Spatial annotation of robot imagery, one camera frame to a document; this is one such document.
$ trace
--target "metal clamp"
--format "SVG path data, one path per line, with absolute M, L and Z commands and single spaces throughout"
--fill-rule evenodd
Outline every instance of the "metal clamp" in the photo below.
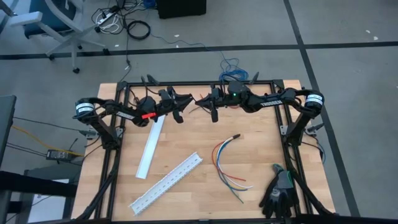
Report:
M 99 134 L 93 127 L 89 127 L 88 131 L 79 131 L 80 134 L 84 135 L 87 140 L 93 140 L 99 137 Z M 120 136 L 123 133 L 123 128 L 116 128 L 116 134 Z
M 310 136 L 316 136 L 318 134 L 318 130 L 316 130 L 316 129 L 311 130 L 313 127 L 314 127 L 313 125 L 310 125 L 310 126 L 306 127 L 305 128 L 305 134 L 310 135 Z M 283 136 L 286 135 L 286 133 L 287 133 L 287 125 L 281 125 L 281 126 L 279 126 L 279 129 L 280 129 L 280 134 L 281 135 L 283 135 Z

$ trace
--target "red tag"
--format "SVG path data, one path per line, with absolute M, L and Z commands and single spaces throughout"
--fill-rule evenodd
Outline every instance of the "red tag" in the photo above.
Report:
M 142 115 L 141 118 L 147 119 L 147 118 L 151 118 L 151 117 L 154 117 L 154 116 L 156 116 L 156 113 L 149 113 L 149 114 Z

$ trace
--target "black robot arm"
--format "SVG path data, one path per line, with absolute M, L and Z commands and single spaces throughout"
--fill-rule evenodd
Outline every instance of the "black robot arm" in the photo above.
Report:
M 104 149 L 119 149 L 120 142 L 115 128 L 109 127 L 102 120 L 107 115 L 116 115 L 132 121 L 136 126 L 144 127 L 149 119 L 157 121 L 159 116 L 173 113 L 174 120 L 182 123 L 180 112 L 183 112 L 193 100 L 191 94 L 179 95 L 173 87 L 168 86 L 166 90 L 160 90 L 161 100 L 156 104 L 155 100 L 146 96 L 137 102 L 137 106 L 127 107 L 114 100 L 102 100 L 99 98 L 82 98 L 76 102 L 76 116 L 73 118 L 83 124 L 91 125 L 101 136 Z
M 301 105 L 298 96 L 306 97 L 304 106 Z M 245 112 L 254 113 L 269 106 L 282 104 L 293 106 L 300 112 L 300 116 L 296 122 L 287 127 L 285 140 L 290 144 L 299 146 L 306 125 L 321 113 L 324 101 L 323 95 L 315 90 L 286 88 L 280 93 L 259 96 L 252 93 L 245 84 L 239 81 L 230 81 L 228 94 L 213 85 L 211 86 L 211 93 L 204 99 L 198 100 L 196 105 L 208 108 L 211 111 L 213 122 L 218 121 L 217 108 L 219 107 L 239 105 Z

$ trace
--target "chair base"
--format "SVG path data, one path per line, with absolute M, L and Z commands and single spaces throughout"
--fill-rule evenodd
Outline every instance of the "chair base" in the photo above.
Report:
M 58 50 L 64 49 L 65 47 L 71 47 L 73 72 L 76 74 L 79 73 L 80 69 L 76 67 L 76 58 L 77 58 L 76 48 L 81 50 L 83 48 L 81 44 L 88 44 L 96 47 L 102 47 L 104 54 L 110 55 L 109 50 L 105 48 L 106 47 L 105 45 L 90 40 L 85 40 L 82 38 L 84 35 L 89 33 L 89 31 L 93 30 L 95 27 L 96 25 L 94 24 L 91 27 L 83 30 L 83 32 L 73 33 L 68 37 L 62 37 L 62 39 L 58 36 L 59 34 L 53 36 L 52 35 L 54 34 L 53 32 L 47 32 L 54 39 L 58 40 L 60 44 L 58 44 L 57 46 L 55 46 L 53 49 L 49 50 L 45 54 L 49 57 L 51 61 L 53 61 L 54 60 L 54 56 L 52 55 L 53 53 L 55 53 Z

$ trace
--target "wooden table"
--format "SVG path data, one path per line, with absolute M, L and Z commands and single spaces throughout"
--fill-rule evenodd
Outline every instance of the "wooden table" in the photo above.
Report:
M 285 87 L 300 89 L 298 80 L 285 80 L 284 84 Z M 151 87 L 155 91 L 161 88 L 164 86 Z M 191 93 L 196 99 L 210 92 L 209 86 L 174 88 L 177 93 Z M 269 85 L 253 85 L 250 88 L 258 95 L 271 92 Z M 145 96 L 143 87 L 132 89 L 137 97 Z M 115 91 L 115 83 L 102 84 L 98 97 L 113 99 Z M 152 95 L 152 97 L 159 100 L 158 96 Z M 139 128 L 132 122 L 126 121 L 112 221 L 264 218 L 258 204 L 269 182 L 275 177 L 272 165 L 274 163 L 284 165 L 274 108 L 263 108 L 253 114 L 245 113 L 242 109 L 220 108 L 219 121 L 212 123 L 210 115 L 203 110 L 188 113 L 195 107 L 193 103 L 188 105 L 182 115 L 183 124 L 177 124 L 171 115 L 166 117 L 145 180 L 135 178 L 135 174 L 152 122 L 145 128 Z M 285 118 L 283 107 L 280 108 L 282 117 Z M 295 121 L 299 112 L 293 108 L 290 111 Z M 104 120 L 109 124 L 110 116 Z M 237 192 L 244 204 L 220 181 L 211 162 L 213 148 L 219 142 L 238 133 L 241 137 L 228 144 L 220 161 L 226 173 L 245 178 L 247 182 L 243 183 L 244 185 L 254 186 L 248 191 Z M 308 136 L 304 136 L 303 141 L 316 144 Z M 86 154 L 99 144 L 100 142 L 97 142 L 87 148 Z M 302 145 L 299 149 L 308 186 L 327 209 L 334 211 L 318 149 L 307 145 Z M 104 152 L 98 149 L 84 161 L 73 207 L 73 218 L 84 211 L 98 190 Z M 203 158 L 203 162 L 135 217 L 128 206 L 193 152 L 197 152 Z M 109 189 L 104 196 L 102 216 L 106 214 L 108 197 Z M 302 212 L 305 213 L 302 199 L 300 203 Z

